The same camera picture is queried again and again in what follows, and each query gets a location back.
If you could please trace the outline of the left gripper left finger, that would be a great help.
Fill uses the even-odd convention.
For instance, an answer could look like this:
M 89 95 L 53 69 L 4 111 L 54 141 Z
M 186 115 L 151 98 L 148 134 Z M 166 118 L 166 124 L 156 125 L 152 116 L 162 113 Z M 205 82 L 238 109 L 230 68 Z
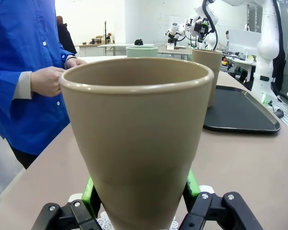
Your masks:
M 70 196 L 64 206 L 47 203 L 41 209 L 33 230 L 109 230 L 110 220 L 99 214 L 101 201 L 91 178 L 83 193 Z

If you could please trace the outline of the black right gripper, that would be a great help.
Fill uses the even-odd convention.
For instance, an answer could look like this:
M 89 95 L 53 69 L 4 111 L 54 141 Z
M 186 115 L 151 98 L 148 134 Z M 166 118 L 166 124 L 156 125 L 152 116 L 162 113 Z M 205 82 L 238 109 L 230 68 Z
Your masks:
M 209 21 L 207 19 L 199 19 L 195 22 L 194 31 L 198 33 L 198 42 L 202 43 L 209 34 Z

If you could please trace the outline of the person's right hand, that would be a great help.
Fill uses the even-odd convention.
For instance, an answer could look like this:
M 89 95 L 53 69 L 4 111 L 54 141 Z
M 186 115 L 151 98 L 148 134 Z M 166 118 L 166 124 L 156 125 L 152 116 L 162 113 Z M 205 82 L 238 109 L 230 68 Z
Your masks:
M 51 66 L 32 72 L 30 77 L 31 92 L 46 97 L 61 94 L 59 77 L 64 71 L 64 69 Z

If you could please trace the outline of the person's left hand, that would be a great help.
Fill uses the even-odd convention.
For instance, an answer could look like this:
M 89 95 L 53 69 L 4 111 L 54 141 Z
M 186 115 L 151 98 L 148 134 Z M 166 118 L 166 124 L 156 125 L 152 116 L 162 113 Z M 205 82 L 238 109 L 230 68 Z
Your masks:
M 77 67 L 79 65 L 83 65 L 83 64 L 86 64 L 87 62 L 84 61 L 84 60 L 81 60 L 81 59 L 78 59 L 77 57 L 70 57 L 66 60 L 65 62 L 65 66 L 66 66 L 66 69 L 71 69 L 73 67 Z

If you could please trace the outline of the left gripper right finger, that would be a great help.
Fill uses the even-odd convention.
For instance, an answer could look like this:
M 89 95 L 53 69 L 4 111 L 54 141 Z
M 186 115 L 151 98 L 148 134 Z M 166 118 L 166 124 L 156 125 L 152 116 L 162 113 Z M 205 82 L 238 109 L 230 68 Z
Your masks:
M 207 221 L 216 222 L 223 230 L 262 230 L 263 227 L 242 196 L 229 192 L 219 197 L 210 186 L 199 186 L 192 171 L 183 191 L 188 213 L 180 230 L 202 230 Z

